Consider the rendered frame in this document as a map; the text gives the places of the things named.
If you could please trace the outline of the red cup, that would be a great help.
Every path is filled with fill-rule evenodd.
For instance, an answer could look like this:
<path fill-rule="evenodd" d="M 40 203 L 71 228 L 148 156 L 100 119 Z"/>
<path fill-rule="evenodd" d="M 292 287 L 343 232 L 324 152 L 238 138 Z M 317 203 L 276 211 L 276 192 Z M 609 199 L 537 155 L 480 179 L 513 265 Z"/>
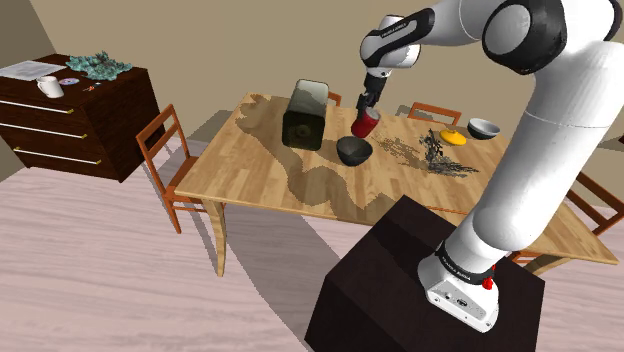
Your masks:
<path fill-rule="evenodd" d="M 351 126 L 351 132 L 358 138 L 366 138 L 380 121 L 379 112 L 372 108 L 366 107 L 358 111 L 358 116 Z"/>

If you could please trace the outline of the black bowl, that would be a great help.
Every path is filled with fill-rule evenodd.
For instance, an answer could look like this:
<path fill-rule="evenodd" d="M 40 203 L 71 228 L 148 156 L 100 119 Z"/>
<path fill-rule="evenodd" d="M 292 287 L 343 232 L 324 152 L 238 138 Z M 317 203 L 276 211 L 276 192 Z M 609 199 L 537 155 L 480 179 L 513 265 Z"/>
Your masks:
<path fill-rule="evenodd" d="M 372 155 L 373 148 L 362 138 L 345 136 L 337 141 L 336 151 L 344 165 L 358 166 Z"/>

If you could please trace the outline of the dark green glass container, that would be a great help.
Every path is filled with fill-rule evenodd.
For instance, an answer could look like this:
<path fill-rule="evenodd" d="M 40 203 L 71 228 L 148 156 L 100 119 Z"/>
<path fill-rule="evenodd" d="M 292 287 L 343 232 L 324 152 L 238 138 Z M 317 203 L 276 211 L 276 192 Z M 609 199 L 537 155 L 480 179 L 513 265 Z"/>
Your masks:
<path fill-rule="evenodd" d="M 299 79 L 282 120 L 282 143 L 317 151 L 322 146 L 329 87 L 324 82 Z"/>

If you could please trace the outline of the black twig bundle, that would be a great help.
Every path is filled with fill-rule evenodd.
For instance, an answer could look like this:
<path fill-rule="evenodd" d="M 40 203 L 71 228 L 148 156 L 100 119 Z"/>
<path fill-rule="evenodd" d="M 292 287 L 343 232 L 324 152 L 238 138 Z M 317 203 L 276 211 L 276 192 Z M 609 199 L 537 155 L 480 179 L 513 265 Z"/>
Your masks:
<path fill-rule="evenodd" d="M 464 166 L 445 156 L 442 144 L 432 130 L 429 130 L 426 135 L 422 135 L 419 143 L 426 148 L 425 161 L 429 172 L 460 178 L 466 177 L 469 173 L 477 172 L 477 169 Z"/>

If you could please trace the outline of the yellow round lid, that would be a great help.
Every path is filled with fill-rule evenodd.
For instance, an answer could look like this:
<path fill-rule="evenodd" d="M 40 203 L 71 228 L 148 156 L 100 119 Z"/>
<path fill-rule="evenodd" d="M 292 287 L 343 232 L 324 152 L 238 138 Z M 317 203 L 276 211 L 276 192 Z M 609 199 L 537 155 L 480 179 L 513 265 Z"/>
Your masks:
<path fill-rule="evenodd" d="M 439 132 L 439 136 L 443 141 L 455 146 L 462 146 L 467 142 L 466 137 L 457 130 L 445 129 Z"/>

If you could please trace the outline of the grey and white bowl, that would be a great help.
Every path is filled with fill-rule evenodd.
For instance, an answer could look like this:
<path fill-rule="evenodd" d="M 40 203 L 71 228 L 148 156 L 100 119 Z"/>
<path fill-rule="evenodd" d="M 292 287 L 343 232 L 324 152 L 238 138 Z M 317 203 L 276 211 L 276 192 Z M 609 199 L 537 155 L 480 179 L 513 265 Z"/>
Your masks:
<path fill-rule="evenodd" d="M 500 128 L 492 122 L 480 118 L 471 118 L 467 125 L 469 134 L 478 140 L 488 140 L 500 133 Z"/>

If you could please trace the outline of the wooden dining table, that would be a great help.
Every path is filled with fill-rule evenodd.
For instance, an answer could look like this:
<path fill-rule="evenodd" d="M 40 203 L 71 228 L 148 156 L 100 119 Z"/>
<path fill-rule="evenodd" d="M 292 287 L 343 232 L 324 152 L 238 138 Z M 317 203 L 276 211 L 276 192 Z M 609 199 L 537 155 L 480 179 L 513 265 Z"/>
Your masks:
<path fill-rule="evenodd" d="M 344 165 L 336 142 L 350 133 L 353 108 L 330 105 L 317 151 L 292 149 L 281 139 L 284 97 L 248 93 L 177 186 L 178 195 L 202 201 L 215 234 L 217 272 L 225 267 L 227 204 L 374 225 L 402 196 L 453 224 L 481 197 L 507 142 L 471 139 L 445 146 L 446 156 L 471 168 L 466 177 L 429 173 L 420 136 L 442 124 L 383 115 L 368 136 L 373 153 Z"/>

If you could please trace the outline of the dark robot stand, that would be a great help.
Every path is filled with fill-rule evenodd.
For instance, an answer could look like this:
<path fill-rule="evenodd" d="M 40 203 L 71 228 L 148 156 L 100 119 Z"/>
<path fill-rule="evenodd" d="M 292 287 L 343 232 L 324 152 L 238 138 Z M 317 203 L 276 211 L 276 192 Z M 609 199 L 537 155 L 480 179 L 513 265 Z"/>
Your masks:
<path fill-rule="evenodd" d="M 326 275 L 305 335 L 313 351 L 537 352 L 545 283 L 507 258 L 489 332 L 427 301 L 417 266 L 454 228 L 402 196 Z"/>

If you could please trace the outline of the dark wooden chest of drawers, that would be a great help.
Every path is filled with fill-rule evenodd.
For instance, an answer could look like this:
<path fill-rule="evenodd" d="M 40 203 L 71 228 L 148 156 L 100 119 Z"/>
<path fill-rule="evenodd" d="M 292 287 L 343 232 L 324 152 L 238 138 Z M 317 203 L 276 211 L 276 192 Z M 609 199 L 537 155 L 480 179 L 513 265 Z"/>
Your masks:
<path fill-rule="evenodd" d="M 159 113 L 148 70 L 133 67 L 114 81 L 77 78 L 49 98 L 35 81 L 0 77 L 0 138 L 28 168 L 124 181 L 144 157 L 136 141 Z"/>

